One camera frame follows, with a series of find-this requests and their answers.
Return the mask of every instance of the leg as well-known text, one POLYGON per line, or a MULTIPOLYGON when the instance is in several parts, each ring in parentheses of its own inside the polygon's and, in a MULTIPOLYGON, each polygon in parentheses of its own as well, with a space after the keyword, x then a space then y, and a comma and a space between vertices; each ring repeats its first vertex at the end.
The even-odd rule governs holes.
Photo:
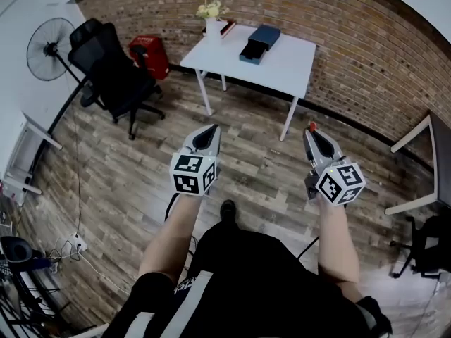
POLYGON ((416 127, 414 127, 410 132, 408 132, 401 140, 398 141, 395 145, 393 145, 390 150, 392 153, 395 153, 399 149, 401 149, 405 144, 410 142, 413 138, 415 138, 420 132, 422 132, 428 125, 431 123, 431 117, 428 115, 423 119, 416 127))
POLYGON ((231 200, 223 202, 220 210, 221 222, 207 230, 197 245, 187 277, 194 277, 201 270, 214 272, 233 256, 240 231, 235 216, 236 206, 231 200))
POLYGON ((130 128, 128 129, 128 139, 135 140, 135 134, 133 134, 133 124, 136 119, 136 109, 130 110, 130 128))
POLYGON ((287 134, 288 127, 290 126, 291 118, 295 113, 297 101, 299 98, 297 96, 293 97, 293 101, 291 102, 290 111, 288 112, 287 120, 285 121, 285 126, 283 127, 282 134, 280 135, 280 141, 282 142, 285 139, 285 134, 287 134))
POLYGON ((221 75, 221 81, 223 82, 223 91, 227 90, 227 85, 226 85, 226 77, 224 75, 221 75))
POLYGON ((202 74, 200 73, 199 69, 196 69, 196 76, 197 76, 197 80, 199 81, 199 87, 200 87, 200 92, 202 93, 202 98, 204 99, 206 113, 208 115, 211 115, 209 97, 208 97, 208 95, 206 95, 204 78, 202 77, 202 74))
POLYGON ((398 206, 392 206, 390 208, 386 208, 385 214, 392 215, 396 213, 401 213, 402 211, 409 211, 410 209, 419 208, 420 206, 426 206, 428 204, 437 201, 437 194, 432 193, 422 198, 418 198, 412 201, 408 201, 407 203, 400 204, 398 206))
POLYGON ((159 109, 156 109, 156 108, 154 108, 152 106, 148 106, 148 105, 145 105, 145 104, 140 104, 139 109, 142 109, 142 110, 145 110, 145 111, 150 111, 151 113, 158 114, 160 116, 161 120, 163 120, 165 118, 165 115, 164 115, 163 111, 161 111, 159 109))
POLYGON ((392 241, 390 242, 390 246, 398 246, 398 247, 404 248, 404 249, 411 249, 411 248, 412 248, 411 245, 406 245, 406 244, 403 244, 403 243, 398 243, 398 242, 395 242, 394 240, 392 240, 392 241))
POLYGON ((428 279, 440 279, 440 274, 427 274, 427 273, 422 273, 421 274, 422 278, 428 278, 428 279))
POLYGON ((41 189, 33 187, 32 185, 28 185, 28 184, 19 182, 18 180, 14 179, 12 177, 5 177, 3 179, 3 181, 6 184, 9 184, 9 185, 11 185, 13 187, 16 187, 18 189, 26 189, 26 190, 29 190, 30 192, 33 192, 33 193, 36 193, 36 194, 39 194, 39 195, 42 194, 42 190, 41 189))
POLYGON ((27 116, 27 127, 30 128, 36 135, 41 137, 43 140, 47 140, 51 145, 55 146, 58 150, 62 150, 63 146, 59 144, 57 141, 53 140, 50 135, 48 135, 44 129, 42 129, 40 126, 35 125, 32 123, 27 116))
POLYGON ((415 226, 415 219, 414 219, 414 217, 408 216, 408 217, 406 217, 406 220, 408 222, 410 222, 410 227, 412 229, 412 241, 413 241, 414 237, 416 236, 416 233, 417 233, 416 226, 415 226))
POLYGON ((407 266, 410 264, 410 261, 412 260, 412 258, 413 258, 413 253, 411 252, 409 254, 409 256, 407 257, 406 263, 404 263, 404 265, 402 266, 401 271, 399 273, 392 273, 391 274, 392 277, 395 279, 399 278, 403 274, 403 272, 406 270, 407 266))

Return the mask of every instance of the table leg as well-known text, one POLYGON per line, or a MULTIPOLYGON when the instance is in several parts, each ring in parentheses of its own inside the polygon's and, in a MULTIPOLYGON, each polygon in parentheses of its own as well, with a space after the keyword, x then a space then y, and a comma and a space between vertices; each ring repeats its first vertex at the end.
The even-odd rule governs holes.
POLYGON ((295 113, 297 101, 299 98, 297 96, 293 97, 293 101, 291 102, 290 111, 288 112, 287 120, 285 121, 285 126, 283 127, 282 134, 280 134, 280 141, 282 142, 285 139, 285 135, 287 134, 288 127, 290 126, 291 119, 293 114, 295 113))
POLYGON ((12 175, 15 175, 18 177, 20 177, 20 175, 24 175, 30 179, 33 177, 28 171, 17 168, 17 167, 10 167, 8 169, 8 172, 11 173, 12 175))
POLYGON ((206 113, 208 115, 211 115, 210 102, 209 102, 208 95, 206 95, 204 79, 202 78, 202 74, 201 74, 200 70, 199 69, 195 69, 195 70, 196 70, 197 80, 199 81, 200 92, 202 93, 202 98, 204 99, 206 113))
POLYGON ((227 85, 226 85, 226 77, 224 75, 221 75, 221 81, 223 82, 223 91, 227 90, 227 85))
POLYGON ((410 132, 408 132, 403 138, 401 138, 395 145, 393 145, 390 150, 392 153, 395 153, 399 149, 401 149, 405 144, 410 142, 413 138, 415 138, 420 132, 422 132, 425 128, 430 126, 431 117, 426 116, 416 127, 414 127, 410 132))
POLYGON ((392 206, 390 208, 386 208, 385 214, 392 215, 396 213, 401 213, 403 211, 409 211, 410 209, 419 208, 420 206, 426 206, 428 204, 437 201, 437 194, 434 192, 432 194, 423 196, 422 198, 418 198, 412 201, 408 201, 407 203, 400 204, 398 206, 392 206))
POLYGON ((62 150, 63 146, 59 144, 56 140, 53 140, 47 132, 40 126, 32 123, 27 119, 27 127, 30 128, 36 135, 41 137, 43 140, 47 140, 51 145, 55 146, 58 150, 62 150))
POLYGON ((36 194, 39 194, 39 195, 42 194, 42 190, 41 189, 33 187, 32 185, 28 185, 28 184, 19 182, 18 180, 14 179, 12 177, 5 177, 3 179, 3 181, 6 184, 12 185, 13 187, 16 187, 18 189, 26 189, 26 190, 29 190, 30 192, 33 192, 33 193, 36 193, 36 194))

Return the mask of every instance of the white desk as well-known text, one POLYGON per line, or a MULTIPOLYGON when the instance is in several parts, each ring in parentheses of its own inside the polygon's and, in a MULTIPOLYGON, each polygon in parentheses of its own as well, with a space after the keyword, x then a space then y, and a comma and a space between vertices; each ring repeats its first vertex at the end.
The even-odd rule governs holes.
POLYGON ((386 215, 419 208, 436 201, 451 207, 451 129, 436 114, 430 112, 416 127, 393 145, 390 150, 392 153, 395 153, 426 128, 429 128, 429 133, 431 134, 434 190, 429 195, 386 208, 386 215))
POLYGON ((293 95, 290 112, 280 135, 280 140, 283 140, 297 101, 305 96, 316 45, 280 34, 277 42, 263 56, 261 63, 254 65, 241 61, 240 53, 246 46, 248 37, 255 30, 255 27, 236 25, 218 45, 210 44, 204 37, 184 57, 180 65, 196 70, 206 112, 209 115, 211 115, 210 103, 204 86, 204 77, 207 73, 221 75, 224 91, 225 76, 230 76, 293 95))
POLYGON ((13 187, 41 194, 41 189, 25 184, 18 178, 21 175, 31 178, 31 174, 13 167, 25 131, 30 129, 57 149, 62 149, 63 147, 19 109, 2 107, 2 110, 2 117, 0 118, 0 180, 13 187))

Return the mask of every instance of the chair armrest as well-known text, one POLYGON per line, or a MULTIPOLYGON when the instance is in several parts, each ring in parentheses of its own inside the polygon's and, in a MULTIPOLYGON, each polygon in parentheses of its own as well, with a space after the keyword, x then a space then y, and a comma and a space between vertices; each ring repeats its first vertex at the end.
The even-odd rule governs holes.
POLYGON ((145 69, 147 72, 146 61, 144 59, 144 55, 147 52, 147 49, 142 45, 134 45, 130 48, 131 51, 138 55, 138 61, 140 62, 140 67, 145 69))

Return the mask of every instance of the black office chair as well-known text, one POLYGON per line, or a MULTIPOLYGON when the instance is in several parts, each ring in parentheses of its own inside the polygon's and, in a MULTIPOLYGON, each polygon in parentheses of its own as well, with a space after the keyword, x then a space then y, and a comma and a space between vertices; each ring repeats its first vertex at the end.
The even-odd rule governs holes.
POLYGON ((93 18, 77 27, 69 36, 72 49, 79 47, 85 40, 88 40, 102 25, 100 21, 93 18))
POLYGON ((411 267, 412 271, 414 273, 421 273, 422 277, 438 279, 440 274, 431 273, 437 273, 439 269, 451 272, 451 217, 445 217, 443 215, 430 217, 420 230, 415 228, 413 217, 407 217, 406 219, 412 225, 412 245, 391 241, 390 246, 409 249, 410 254, 401 271, 399 273, 392 273, 391 276, 393 278, 399 278, 412 259, 415 259, 415 265, 411 267), (438 238, 438 244, 426 248, 428 237, 438 238))
POLYGON ((162 111, 143 104, 153 92, 160 94, 161 89, 145 67, 134 66, 133 60, 125 55, 113 24, 98 26, 91 20, 85 24, 89 26, 73 32, 77 35, 73 37, 76 43, 68 55, 68 60, 93 84, 94 94, 88 101, 82 100, 82 106, 99 104, 111 113, 115 124, 121 115, 130 112, 129 138, 134 140, 133 124, 138 109, 165 118, 162 111))

